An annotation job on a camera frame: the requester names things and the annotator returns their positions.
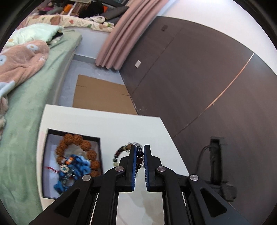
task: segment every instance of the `open box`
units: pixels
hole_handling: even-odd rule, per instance
[[[48,167],[51,167],[58,171],[60,170],[60,165],[56,162],[57,155],[55,154],[55,150],[65,134],[74,135],[73,133],[56,131],[51,129],[48,129],[47,132],[42,160],[42,196],[44,198],[57,199],[60,196],[60,194],[58,194],[58,192],[54,189],[54,185],[59,180],[59,175],[58,173],[53,172],[53,170],[49,169]],[[91,149],[96,151],[96,160],[100,162],[99,173],[100,175],[102,175],[103,166],[101,157],[100,138],[89,137],[84,135],[81,136],[84,140],[89,141],[91,143]],[[85,152],[81,150],[78,155],[85,156]]]

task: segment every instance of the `box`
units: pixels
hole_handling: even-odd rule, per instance
[[[124,85],[79,75],[73,107],[137,115]]]
[[[57,155],[55,150],[59,145],[59,142],[63,139],[65,134],[70,134],[68,132],[56,131],[48,129],[46,141],[44,145],[43,160],[42,160],[42,196],[44,198],[57,199],[60,194],[54,189],[54,185],[58,182],[59,175],[53,170],[47,168],[51,167],[57,171],[60,170],[60,165],[56,162]],[[89,137],[81,135],[84,140],[87,140],[91,143],[91,148],[96,151],[96,159],[100,162],[100,175],[103,174],[102,166],[102,157],[101,157],[101,146],[99,137]],[[72,151],[76,151],[76,145],[70,145],[69,148],[65,151],[66,155],[71,155]],[[78,155],[85,154],[84,151],[79,150]]]

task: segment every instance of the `triangular cutout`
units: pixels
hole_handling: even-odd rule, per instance
[[[55,208],[54,212],[67,218],[70,217],[79,193],[80,189],[76,189],[75,191],[73,191],[67,199],[65,199],[60,205]]]
[[[206,189],[200,190],[211,217],[217,217],[227,212],[227,209]]]

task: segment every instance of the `silver screw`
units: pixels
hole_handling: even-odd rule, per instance
[[[189,177],[191,180],[193,180],[193,181],[198,181],[198,176],[197,175],[195,175],[195,174],[193,174],[193,175],[190,175],[190,177]]]
[[[116,171],[117,172],[121,172],[121,171],[123,171],[124,170],[124,168],[122,167],[122,166],[117,166],[116,167]]]
[[[83,177],[82,177],[82,179],[83,179],[83,181],[89,181],[90,180],[90,175],[84,175]]]
[[[160,171],[160,172],[164,172],[164,171],[165,171],[165,167],[159,166],[159,167],[157,168],[157,170]]]

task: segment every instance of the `mattress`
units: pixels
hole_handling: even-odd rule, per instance
[[[50,46],[44,67],[8,95],[0,145],[0,199],[17,225],[29,224],[42,212],[36,179],[40,120],[81,39],[79,32],[64,31],[62,39]]]

